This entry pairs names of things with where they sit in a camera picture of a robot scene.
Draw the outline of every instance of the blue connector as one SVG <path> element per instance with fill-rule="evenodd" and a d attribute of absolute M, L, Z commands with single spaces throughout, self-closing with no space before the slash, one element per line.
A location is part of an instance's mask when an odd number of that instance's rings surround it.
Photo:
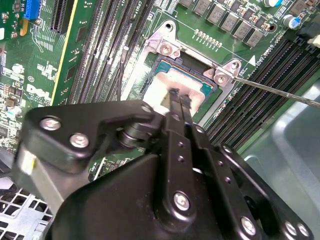
<path fill-rule="evenodd" d="M 24 17 L 28 20 L 34 20 L 39 17 L 41 0 L 26 0 Z"/>

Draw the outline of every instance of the motherboard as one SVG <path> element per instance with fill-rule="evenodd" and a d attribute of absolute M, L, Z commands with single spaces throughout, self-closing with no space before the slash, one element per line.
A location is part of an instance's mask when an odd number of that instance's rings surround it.
<path fill-rule="evenodd" d="M 292 102 L 233 77 L 303 94 L 319 77 L 317 0 L 0 0 L 0 147 L 32 108 L 191 98 L 212 144 L 243 148 Z M 94 161 L 91 180 L 143 149 Z"/>

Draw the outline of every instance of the black plastic arm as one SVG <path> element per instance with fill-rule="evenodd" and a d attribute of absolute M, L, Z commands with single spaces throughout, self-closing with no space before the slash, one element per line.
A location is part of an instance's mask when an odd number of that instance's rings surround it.
<path fill-rule="evenodd" d="M 151 122 L 153 117 L 153 109 L 141 100 L 40 107 L 26 114 L 21 138 L 24 147 L 37 158 L 65 172 L 78 173 L 87 167 L 93 155 L 104 157 L 120 148 L 113 142 L 117 139 L 117 128 Z M 60 127 L 56 130 L 43 128 L 41 121 L 47 118 L 57 120 Z M 88 146 L 72 145 L 74 134 L 85 135 Z M 108 149 L 96 154 L 103 143 Z"/>

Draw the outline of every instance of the screw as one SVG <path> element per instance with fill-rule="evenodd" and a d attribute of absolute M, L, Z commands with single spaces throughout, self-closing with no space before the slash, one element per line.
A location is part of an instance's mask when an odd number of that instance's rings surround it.
<path fill-rule="evenodd" d="M 218 78 L 218 83 L 222 84 L 224 81 L 225 81 L 224 77 L 221 76 Z"/>
<path fill-rule="evenodd" d="M 302 235 L 309 237 L 308 230 L 306 229 L 305 226 L 303 226 L 301 223 L 298 223 L 298 228 L 299 228 L 300 232 L 302 233 Z"/>
<path fill-rule="evenodd" d="M 223 145 L 223 149 L 224 149 L 227 153 L 232 154 L 231 149 L 230 149 L 229 147 L 227 147 L 226 145 Z"/>
<path fill-rule="evenodd" d="M 243 216 L 241 218 L 241 224 L 244 228 L 244 230 L 251 236 L 255 235 L 256 234 L 256 228 L 255 226 L 253 225 L 253 223 L 250 221 L 249 218 Z"/>
<path fill-rule="evenodd" d="M 186 195 L 181 192 L 176 192 L 173 197 L 174 204 L 178 209 L 187 211 L 190 208 L 190 202 Z"/>
<path fill-rule="evenodd" d="M 76 148 L 83 149 L 89 145 L 89 139 L 82 133 L 76 133 L 70 137 L 70 143 Z"/>
<path fill-rule="evenodd" d="M 294 235 L 294 236 L 297 235 L 297 230 L 294 228 L 294 226 L 292 226 L 290 222 L 286 221 L 285 227 L 291 235 Z"/>
<path fill-rule="evenodd" d="M 195 126 L 195 128 L 199 133 L 204 133 L 204 130 L 200 126 Z"/>
<path fill-rule="evenodd" d="M 232 68 L 233 70 L 239 68 L 239 63 L 237 63 L 237 62 L 232 63 L 231 68 Z"/>
<path fill-rule="evenodd" d="M 48 117 L 41 120 L 40 126 L 45 130 L 54 131 L 61 127 L 61 123 L 52 117 Z"/>
<path fill-rule="evenodd" d="M 151 109 L 149 107 L 147 107 L 145 105 L 142 105 L 141 108 L 142 108 L 143 111 L 145 111 L 147 113 L 151 113 Z"/>
<path fill-rule="evenodd" d="M 160 53 L 165 56 L 169 56 L 172 53 L 172 47 L 168 44 L 163 44 L 160 47 Z"/>

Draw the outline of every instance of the capacitor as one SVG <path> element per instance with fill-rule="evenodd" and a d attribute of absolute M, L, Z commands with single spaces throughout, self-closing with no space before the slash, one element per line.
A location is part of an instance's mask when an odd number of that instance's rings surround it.
<path fill-rule="evenodd" d="M 14 71 L 16 74 L 22 74 L 24 70 L 24 67 L 19 63 L 15 63 L 12 66 L 12 71 Z"/>
<path fill-rule="evenodd" d="M 278 7 L 282 3 L 282 0 L 263 0 L 263 5 L 268 8 Z"/>
<path fill-rule="evenodd" d="M 17 116 L 21 115 L 21 113 L 21 108 L 19 106 L 14 106 L 8 109 L 8 111 L 5 114 L 10 119 L 16 119 Z"/>
<path fill-rule="evenodd" d="M 299 26 L 301 20 L 296 17 L 292 16 L 291 14 L 285 15 L 282 19 L 282 24 L 290 29 L 295 29 Z"/>

